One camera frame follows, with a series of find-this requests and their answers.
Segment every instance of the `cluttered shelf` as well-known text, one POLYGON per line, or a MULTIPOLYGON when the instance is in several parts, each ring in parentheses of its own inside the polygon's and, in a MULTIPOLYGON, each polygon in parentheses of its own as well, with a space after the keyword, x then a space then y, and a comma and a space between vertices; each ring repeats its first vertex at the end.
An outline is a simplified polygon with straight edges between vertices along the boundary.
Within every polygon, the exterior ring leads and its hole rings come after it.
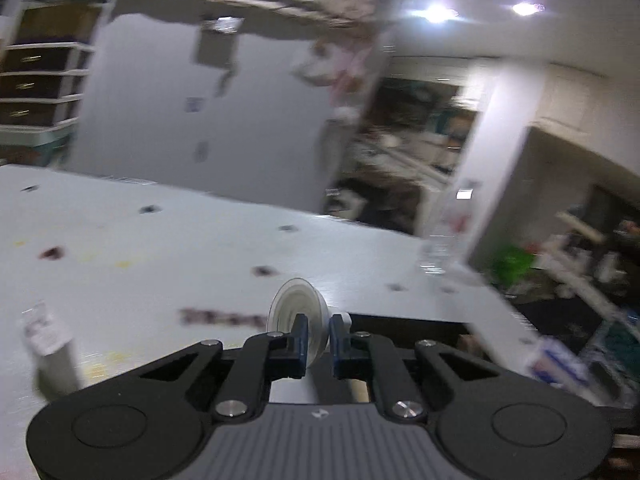
POLYGON ((476 112, 451 84, 384 78, 354 137, 324 212, 406 234, 426 218, 454 173, 476 112))
POLYGON ((540 246, 508 245, 486 275, 550 343, 534 370, 599 402, 640 400, 640 210, 599 186, 584 206, 556 214, 564 224, 540 246))

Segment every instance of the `circular black pad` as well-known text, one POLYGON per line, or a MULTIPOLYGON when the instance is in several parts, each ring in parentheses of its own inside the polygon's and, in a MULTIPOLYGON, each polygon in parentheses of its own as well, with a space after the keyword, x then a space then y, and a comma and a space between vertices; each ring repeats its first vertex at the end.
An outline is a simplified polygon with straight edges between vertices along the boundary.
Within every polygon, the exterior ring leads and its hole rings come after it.
POLYGON ((539 447, 553 444, 564 435, 564 416, 539 404, 512 404, 494 413, 495 433, 516 446, 539 447))
POLYGON ((492 480, 584 478, 612 441, 586 400, 524 378, 465 382, 436 432, 459 466, 492 480))
POLYGON ((198 413, 171 383, 119 378, 46 406, 26 440, 41 478, 153 480, 184 464, 202 437, 198 413))
POLYGON ((124 404, 98 406, 84 412, 73 425, 76 438, 91 447, 122 447, 140 437, 146 415, 124 404))

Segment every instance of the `ceiling light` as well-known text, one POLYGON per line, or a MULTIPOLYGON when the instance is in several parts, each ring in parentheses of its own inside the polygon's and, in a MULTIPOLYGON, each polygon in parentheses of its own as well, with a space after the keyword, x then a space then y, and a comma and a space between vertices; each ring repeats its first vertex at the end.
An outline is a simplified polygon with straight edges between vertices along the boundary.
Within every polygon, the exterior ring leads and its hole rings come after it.
POLYGON ((431 23, 442 23, 447 20, 453 20, 458 15, 458 12, 441 5, 432 5, 426 10, 413 10, 411 15, 426 18, 431 23))
POLYGON ((541 10, 545 10, 545 6, 541 4, 528 4, 527 2, 520 2, 512 7, 513 11, 521 16, 530 16, 541 10))

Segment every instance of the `metal screw head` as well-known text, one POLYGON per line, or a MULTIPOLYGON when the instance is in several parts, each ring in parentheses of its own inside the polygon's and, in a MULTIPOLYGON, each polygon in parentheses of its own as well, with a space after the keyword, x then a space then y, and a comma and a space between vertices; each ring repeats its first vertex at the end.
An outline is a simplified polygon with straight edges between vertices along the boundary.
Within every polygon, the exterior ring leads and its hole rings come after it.
POLYGON ((391 411, 400 418, 414 418, 422 413, 422 405, 414 400, 398 400, 391 411))
POLYGON ((223 400, 216 405, 216 411, 223 416, 239 416, 246 413, 246 404, 242 400, 223 400))

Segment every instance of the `ceiling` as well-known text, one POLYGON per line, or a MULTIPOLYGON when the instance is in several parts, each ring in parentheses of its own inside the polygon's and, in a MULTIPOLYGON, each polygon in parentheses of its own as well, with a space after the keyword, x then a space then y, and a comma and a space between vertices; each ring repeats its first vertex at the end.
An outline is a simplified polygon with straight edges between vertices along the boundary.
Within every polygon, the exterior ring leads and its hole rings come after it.
POLYGON ((518 56, 640 80, 640 0, 408 0, 405 8, 431 4, 460 15, 403 18, 396 56, 518 56), (546 10, 521 17, 511 6, 522 1, 546 10))

